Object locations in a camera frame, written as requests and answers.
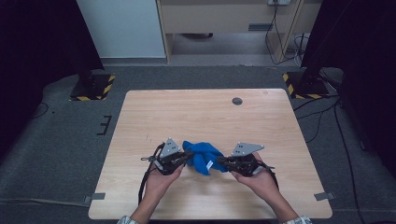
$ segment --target black cable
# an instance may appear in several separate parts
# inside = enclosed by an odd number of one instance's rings
[[[301,38],[300,45],[297,44],[298,38]],[[303,35],[294,37],[294,44],[297,46],[297,48],[300,50],[300,52],[305,52],[305,50],[303,50],[303,40],[304,39],[309,39],[309,37],[304,36],[304,33],[303,33]]]
[[[329,96],[323,96],[323,97],[320,97],[320,98],[312,99],[312,100],[310,100],[308,102],[303,103],[302,105],[297,106],[296,108],[293,109],[293,111],[296,111],[296,110],[300,109],[301,107],[303,107],[305,105],[308,105],[308,104],[310,104],[310,103],[312,103],[312,102],[314,102],[316,100],[328,99],[328,98],[332,98],[332,97],[338,97],[338,95],[329,95]]]
[[[310,142],[312,142],[312,141],[315,140],[315,138],[318,136],[318,133],[319,133],[320,121],[321,121],[321,117],[322,117],[323,113],[326,112],[326,111],[328,111],[328,110],[330,110],[330,109],[332,109],[334,106],[336,106],[336,105],[338,104],[339,101],[340,101],[340,99],[338,99],[334,104],[332,104],[330,107],[328,107],[328,108],[326,108],[326,109],[324,109],[324,110],[321,110],[321,111],[318,111],[318,112],[314,112],[314,113],[311,113],[311,114],[302,116],[302,117],[300,117],[300,118],[297,118],[297,119],[304,119],[304,118],[307,118],[307,117],[309,117],[309,116],[311,116],[311,115],[315,115],[315,114],[319,114],[319,113],[320,113],[320,116],[319,116],[319,119],[318,119],[317,130],[316,130],[314,136],[313,136],[310,140],[305,141],[306,143],[310,143]]]
[[[286,49],[286,51],[293,51],[293,52],[295,52],[296,50],[299,50],[302,54],[304,54],[305,53],[305,50],[303,49],[303,46],[300,46],[299,44],[297,44],[297,42],[296,42],[296,40],[298,39],[298,38],[301,38],[301,36],[299,35],[299,36],[295,36],[294,37],[294,45],[297,47],[297,49],[290,49],[290,48],[287,48]]]
[[[146,186],[146,182],[148,181],[149,178],[149,173],[151,173],[152,171],[156,170],[157,168],[151,169],[152,163],[154,163],[155,159],[157,158],[157,153],[158,150],[163,149],[163,147],[165,146],[165,143],[160,144],[159,146],[157,146],[157,148],[154,151],[154,154],[148,158],[149,160],[149,166],[147,171],[145,172],[145,174],[143,175],[142,178],[142,182],[140,183],[140,189],[139,189],[139,193],[138,193],[138,204],[140,204],[142,202],[143,199],[143,191],[145,189]]]
[[[44,106],[46,107],[45,111],[44,111],[43,113],[41,113],[40,115],[31,117],[31,119],[40,118],[41,116],[45,115],[45,114],[47,113],[47,111],[49,110],[49,108],[50,108],[49,105],[47,105],[46,103],[43,103],[43,102],[41,102],[40,104],[41,104],[41,105],[44,105]]]
[[[322,117],[322,115],[323,115],[323,113],[324,112],[321,112],[320,113],[320,116],[319,116],[319,119],[318,119],[318,126],[317,126],[317,131],[315,132],[315,135],[310,139],[310,140],[308,140],[308,141],[305,141],[306,143],[310,143],[310,142],[312,142],[312,141],[314,141],[315,140],[315,138],[318,136],[318,133],[319,133],[319,127],[320,127],[320,120],[321,120],[321,117]]]
[[[318,114],[318,113],[326,112],[326,111],[332,109],[333,106],[337,105],[339,101],[340,101],[340,99],[338,99],[334,104],[332,104],[331,106],[329,106],[328,108],[326,108],[326,109],[324,109],[324,110],[320,110],[320,111],[317,111],[317,112],[314,112],[314,113],[311,113],[311,114],[308,114],[308,115],[304,115],[304,116],[299,117],[299,118],[297,118],[297,119],[304,119],[304,118],[307,118],[307,117],[309,117],[309,116],[316,115],[316,114]]]
[[[303,47],[303,41],[304,41],[304,33],[303,33],[303,35],[301,37],[300,47],[298,48],[298,51],[297,51],[297,55],[300,58],[300,61],[303,61],[303,58],[301,57],[301,55],[302,55],[301,49]]]
[[[353,197],[355,199],[356,209],[358,210],[358,214],[359,214],[359,218],[361,219],[361,223],[365,224],[363,216],[361,215],[361,208],[359,207],[359,203],[358,203],[358,196],[357,196],[357,193],[356,193],[355,176],[353,174],[352,162],[351,162],[351,159],[350,159],[350,156],[349,156],[349,151],[347,149],[347,143],[346,143],[346,140],[345,140],[343,131],[341,129],[341,125],[340,125],[340,122],[338,120],[338,116],[337,116],[337,106],[334,107],[334,116],[335,116],[335,121],[337,123],[338,131],[341,134],[341,139],[343,141],[344,149],[346,151],[346,157],[347,157],[347,161],[348,161],[348,164],[349,164],[350,177],[352,178],[352,190],[353,190]]]
[[[287,62],[288,60],[294,59],[294,57],[288,58],[288,57],[286,57],[286,55],[283,53],[282,40],[281,40],[281,38],[280,38],[280,33],[279,33],[279,31],[277,30],[277,26],[276,26],[277,6],[278,6],[278,2],[277,2],[277,0],[274,0],[274,17],[272,18],[270,27],[273,27],[273,26],[274,26],[275,29],[276,29],[276,34],[277,34],[277,37],[278,37],[278,39],[279,39],[279,43],[280,43],[282,55],[283,55],[283,57],[284,57],[286,60],[284,60],[284,61],[282,61],[282,62],[280,62],[280,63],[276,63],[276,62],[274,61],[274,59],[273,59],[273,57],[272,57],[272,55],[271,55],[271,50],[270,50],[270,48],[269,48],[269,46],[268,46],[268,31],[267,31],[267,33],[265,34],[265,45],[266,45],[268,51],[270,52],[271,61],[272,61],[274,64],[281,64],[281,63]]]

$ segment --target table top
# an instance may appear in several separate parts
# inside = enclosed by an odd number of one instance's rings
[[[241,105],[233,103],[234,98]],[[279,190],[299,215],[328,218],[327,200],[290,100],[281,89],[129,91],[107,152],[93,200],[92,219],[119,219],[137,207],[137,194],[152,155],[168,137],[208,142],[230,156],[238,142],[264,145],[263,161],[275,167]],[[186,166],[152,219],[276,218],[272,209],[230,173],[209,176]]]

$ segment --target hazard tape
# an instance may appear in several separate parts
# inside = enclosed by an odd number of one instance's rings
[[[76,96],[76,97],[70,97],[70,101],[91,101],[91,100],[105,100],[107,98],[108,93],[110,92],[111,86],[113,85],[113,81],[116,76],[110,76],[108,78],[107,84],[103,90],[102,95],[97,95],[97,96]]]
[[[318,99],[329,96],[328,94],[297,94],[294,92],[294,87],[290,82],[288,74],[283,74],[283,80],[286,83],[291,99]]]

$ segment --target plaid sleeve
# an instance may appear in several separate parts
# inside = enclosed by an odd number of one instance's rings
[[[117,224],[138,224],[136,221],[131,220],[130,217],[122,217]]]
[[[297,217],[294,220],[287,221],[283,224],[312,224],[311,219],[307,216]]]

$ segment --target tripod base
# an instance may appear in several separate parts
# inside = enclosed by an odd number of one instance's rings
[[[115,76],[92,75],[92,77],[95,82],[93,88],[86,87],[80,79],[78,80],[78,83],[70,94],[70,101],[90,101],[106,99]]]
[[[283,80],[285,80],[291,98],[308,99],[329,96],[329,91],[322,80],[317,79],[311,83],[301,85],[303,74],[300,72],[288,72],[283,75]]]

